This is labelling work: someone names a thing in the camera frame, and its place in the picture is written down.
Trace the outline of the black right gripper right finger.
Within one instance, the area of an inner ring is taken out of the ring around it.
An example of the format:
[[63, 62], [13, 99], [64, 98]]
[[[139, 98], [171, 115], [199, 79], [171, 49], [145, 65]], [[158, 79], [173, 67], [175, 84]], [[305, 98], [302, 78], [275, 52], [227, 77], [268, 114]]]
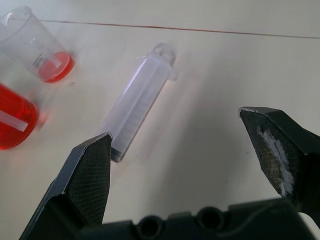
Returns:
[[320, 136], [279, 109], [245, 106], [238, 115], [276, 192], [298, 211], [320, 216]]

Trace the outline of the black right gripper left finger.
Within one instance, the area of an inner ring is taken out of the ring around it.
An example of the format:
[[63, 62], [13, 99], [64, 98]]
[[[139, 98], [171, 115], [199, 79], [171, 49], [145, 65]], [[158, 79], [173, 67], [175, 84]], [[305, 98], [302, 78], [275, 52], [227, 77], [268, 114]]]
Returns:
[[76, 240], [103, 221], [110, 189], [111, 143], [103, 133], [74, 147], [19, 240]]

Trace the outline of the clear plastic syringe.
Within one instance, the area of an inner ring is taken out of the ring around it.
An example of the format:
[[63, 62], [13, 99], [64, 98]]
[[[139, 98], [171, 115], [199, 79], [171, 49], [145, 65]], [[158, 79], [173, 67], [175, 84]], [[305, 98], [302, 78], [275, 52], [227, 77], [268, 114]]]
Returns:
[[111, 160], [120, 162], [147, 117], [167, 80], [175, 80], [174, 49], [157, 44], [141, 63], [122, 95], [109, 111], [97, 134], [110, 133]]

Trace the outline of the large beaker with red liquid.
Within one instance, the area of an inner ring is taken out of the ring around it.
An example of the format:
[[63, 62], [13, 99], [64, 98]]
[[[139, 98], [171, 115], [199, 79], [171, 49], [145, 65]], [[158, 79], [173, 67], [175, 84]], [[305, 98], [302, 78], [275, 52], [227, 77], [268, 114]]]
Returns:
[[12, 149], [33, 132], [39, 119], [37, 79], [0, 53], [0, 150]]

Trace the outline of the small beaker with red liquid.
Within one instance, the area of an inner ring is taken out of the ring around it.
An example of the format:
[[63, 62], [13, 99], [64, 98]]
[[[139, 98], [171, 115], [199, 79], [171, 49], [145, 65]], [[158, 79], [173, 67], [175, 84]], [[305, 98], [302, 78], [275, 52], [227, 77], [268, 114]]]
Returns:
[[74, 66], [72, 55], [28, 6], [0, 17], [0, 51], [46, 83], [62, 80]]

